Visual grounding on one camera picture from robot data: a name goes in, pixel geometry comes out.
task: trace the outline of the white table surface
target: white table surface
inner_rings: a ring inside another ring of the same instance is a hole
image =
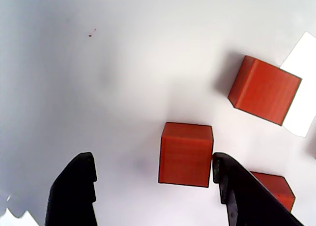
[[[100,226],[227,226],[218,185],[158,184],[160,135],[179,121],[211,125],[214,151],[249,170],[285,176],[293,215],[315,224],[316,122],[297,137],[225,97],[244,54],[280,66],[304,31],[316,35],[315,0],[1,0],[0,10],[0,214],[29,210],[43,226],[52,182],[92,151]]]

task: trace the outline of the white surface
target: white surface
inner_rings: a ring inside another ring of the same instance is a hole
[[[157,183],[168,120],[210,124],[214,151],[284,175],[296,195],[293,214],[315,225],[316,125],[300,138],[225,97],[244,54],[279,66],[305,31],[316,35],[315,0],[2,0],[0,7],[3,212],[29,210],[43,226],[53,180],[76,154],[92,151],[100,226],[227,226],[217,185]]]
[[[11,211],[6,208],[4,215],[0,216],[1,226],[39,226],[31,216],[30,212],[26,211],[20,218],[15,217]]]
[[[281,69],[302,78],[283,126],[306,137],[316,115],[316,38],[305,32]]]

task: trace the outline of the white paper sheet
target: white paper sheet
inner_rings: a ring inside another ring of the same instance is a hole
[[[283,126],[305,137],[316,115],[316,38],[305,32],[280,68],[302,78]]]

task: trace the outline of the wooden cube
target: wooden cube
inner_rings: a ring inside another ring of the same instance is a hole
[[[212,150],[211,126],[166,123],[161,137],[158,182],[207,188]]]
[[[295,196],[284,177],[251,172],[291,212]]]
[[[228,98],[235,108],[282,125],[301,80],[245,56]]]

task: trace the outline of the cube face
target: cube face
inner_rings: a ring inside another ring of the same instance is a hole
[[[291,212],[295,196],[284,177],[251,172]]]
[[[160,148],[159,183],[208,187],[213,149],[210,126],[168,122]]]
[[[235,108],[282,125],[301,80],[245,56],[228,98]]]

